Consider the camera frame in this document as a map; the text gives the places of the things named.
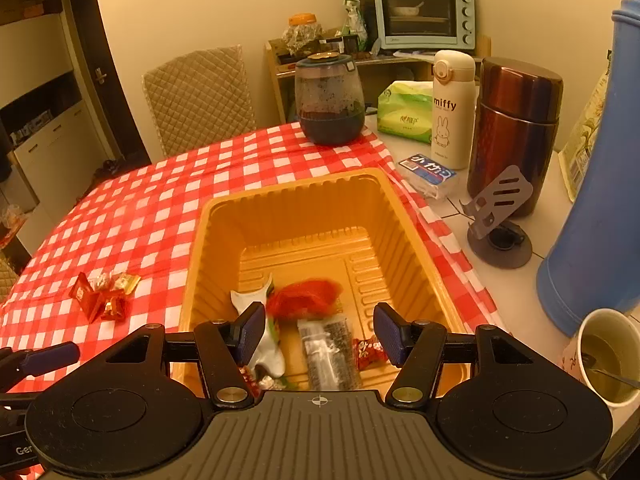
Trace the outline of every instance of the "oven window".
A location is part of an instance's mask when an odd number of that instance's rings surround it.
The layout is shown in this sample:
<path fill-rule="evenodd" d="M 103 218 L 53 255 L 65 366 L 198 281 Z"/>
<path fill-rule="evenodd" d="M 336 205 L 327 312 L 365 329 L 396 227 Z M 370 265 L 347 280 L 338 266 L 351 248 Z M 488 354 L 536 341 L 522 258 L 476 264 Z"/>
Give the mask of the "oven window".
<path fill-rule="evenodd" d="M 456 36 L 456 0 L 382 0 L 386 36 Z"/>

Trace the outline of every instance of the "quilted chair cover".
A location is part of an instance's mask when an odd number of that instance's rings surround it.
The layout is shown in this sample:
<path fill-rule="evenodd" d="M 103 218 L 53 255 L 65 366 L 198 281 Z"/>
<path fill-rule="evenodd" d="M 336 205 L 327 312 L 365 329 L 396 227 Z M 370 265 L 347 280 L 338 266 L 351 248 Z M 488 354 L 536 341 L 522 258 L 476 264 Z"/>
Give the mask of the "quilted chair cover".
<path fill-rule="evenodd" d="M 6 260 L 0 257 L 0 304 L 9 297 L 9 292 L 17 281 L 18 275 L 9 267 Z"/>
<path fill-rule="evenodd" d="M 256 129 L 240 45 L 176 57 L 143 87 L 165 156 Z"/>

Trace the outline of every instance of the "ribbed gray panel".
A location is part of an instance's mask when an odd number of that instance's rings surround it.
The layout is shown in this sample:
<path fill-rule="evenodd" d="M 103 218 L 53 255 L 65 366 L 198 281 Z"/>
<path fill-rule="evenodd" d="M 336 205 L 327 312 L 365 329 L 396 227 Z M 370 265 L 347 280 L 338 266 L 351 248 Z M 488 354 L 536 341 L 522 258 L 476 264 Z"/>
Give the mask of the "ribbed gray panel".
<path fill-rule="evenodd" d="M 322 396 L 327 402 L 314 402 Z M 415 413 L 367 392 L 266 392 L 213 419 L 187 453 L 141 480 L 490 480 L 453 456 Z M 62 480 L 47 473 L 46 480 Z M 599 480 L 582 473 L 574 480 Z"/>

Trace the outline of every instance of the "blue plastic container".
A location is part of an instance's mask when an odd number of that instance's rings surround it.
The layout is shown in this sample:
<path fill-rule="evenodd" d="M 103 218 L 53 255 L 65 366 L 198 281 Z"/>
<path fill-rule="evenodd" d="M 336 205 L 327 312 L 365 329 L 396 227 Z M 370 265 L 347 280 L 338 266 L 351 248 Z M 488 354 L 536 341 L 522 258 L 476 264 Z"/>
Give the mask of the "blue plastic container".
<path fill-rule="evenodd" d="M 582 187 L 538 269 L 546 314 L 573 334 L 597 308 L 640 298 L 640 0 L 613 12 L 607 99 Z"/>

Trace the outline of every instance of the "green tissue package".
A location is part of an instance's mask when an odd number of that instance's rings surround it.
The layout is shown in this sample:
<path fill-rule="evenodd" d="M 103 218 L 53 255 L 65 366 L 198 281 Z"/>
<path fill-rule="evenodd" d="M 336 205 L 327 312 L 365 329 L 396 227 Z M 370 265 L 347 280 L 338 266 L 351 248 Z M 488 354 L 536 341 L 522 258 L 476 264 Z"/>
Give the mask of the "green tissue package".
<path fill-rule="evenodd" d="M 433 81 L 394 81 L 378 97 L 378 131 L 431 143 Z"/>

